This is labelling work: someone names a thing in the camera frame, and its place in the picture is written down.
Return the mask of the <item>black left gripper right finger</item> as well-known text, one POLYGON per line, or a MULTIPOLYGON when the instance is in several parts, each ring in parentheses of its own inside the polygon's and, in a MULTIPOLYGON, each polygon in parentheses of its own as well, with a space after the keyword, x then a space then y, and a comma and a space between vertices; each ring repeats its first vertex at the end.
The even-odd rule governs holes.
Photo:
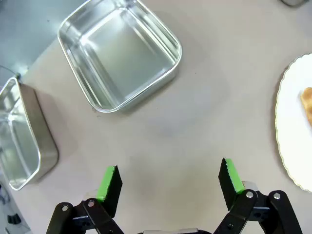
POLYGON ((284 191, 275 190, 264 195, 259 190, 246 188, 229 158, 222 159, 218 179, 228 213, 215 234, 239 234, 248 221, 258 222, 265 234, 302 233, 284 191))

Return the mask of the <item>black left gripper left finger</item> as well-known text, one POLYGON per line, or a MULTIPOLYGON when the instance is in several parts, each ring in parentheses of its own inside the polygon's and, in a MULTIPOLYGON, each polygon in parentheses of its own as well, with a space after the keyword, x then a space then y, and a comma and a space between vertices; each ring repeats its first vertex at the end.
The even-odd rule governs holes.
POLYGON ((109 166, 104 174, 97 195, 73 206, 59 203, 47 228, 48 234, 84 234, 96 230, 99 234, 121 234, 113 218, 121 192, 122 180, 117 166, 109 166))

